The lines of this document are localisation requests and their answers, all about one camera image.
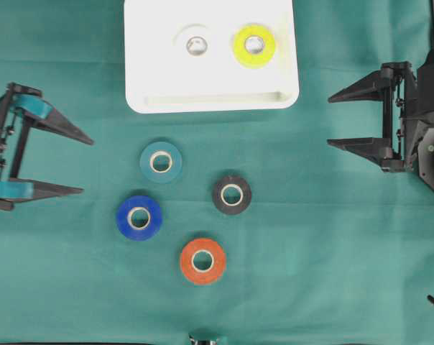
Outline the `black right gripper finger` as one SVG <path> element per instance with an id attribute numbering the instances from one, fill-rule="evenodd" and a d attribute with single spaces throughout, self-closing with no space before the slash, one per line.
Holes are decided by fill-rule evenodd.
<path id="1" fill-rule="evenodd" d="M 404 101 L 415 99 L 415 76 L 412 64 L 405 62 L 383 63 L 379 70 L 368 74 L 351 86 L 328 98 L 329 103 L 345 101 L 383 101 L 384 92 L 394 92 L 404 82 Z"/>
<path id="2" fill-rule="evenodd" d="M 393 150 L 389 138 L 328 139 L 327 143 L 371 161 L 382 171 L 406 171 L 404 161 Z"/>

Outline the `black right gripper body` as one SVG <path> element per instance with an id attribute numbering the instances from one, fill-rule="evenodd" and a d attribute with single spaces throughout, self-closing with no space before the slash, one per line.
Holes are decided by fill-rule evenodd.
<path id="1" fill-rule="evenodd" d="M 391 78 L 396 90 L 404 86 L 403 97 L 396 100 L 403 153 L 384 158 L 382 170 L 399 173 L 417 165 L 420 179 L 434 191 L 434 50 L 428 53 L 416 74 L 409 62 L 385 63 L 382 73 Z"/>

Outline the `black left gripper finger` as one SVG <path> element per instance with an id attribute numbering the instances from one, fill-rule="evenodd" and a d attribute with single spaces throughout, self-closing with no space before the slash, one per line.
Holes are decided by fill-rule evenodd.
<path id="1" fill-rule="evenodd" d="M 9 109 L 18 111 L 24 119 L 30 119 L 34 128 L 88 145 L 94 144 L 94 141 L 86 133 L 75 126 L 51 103 L 44 100 L 40 90 L 17 83 L 10 83 L 8 89 L 13 92 Z"/>
<path id="2" fill-rule="evenodd" d="M 11 211 L 15 203 L 69 196 L 83 191 L 82 188 L 12 178 L 9 181 L 0 181 L 0 210 Z"/>

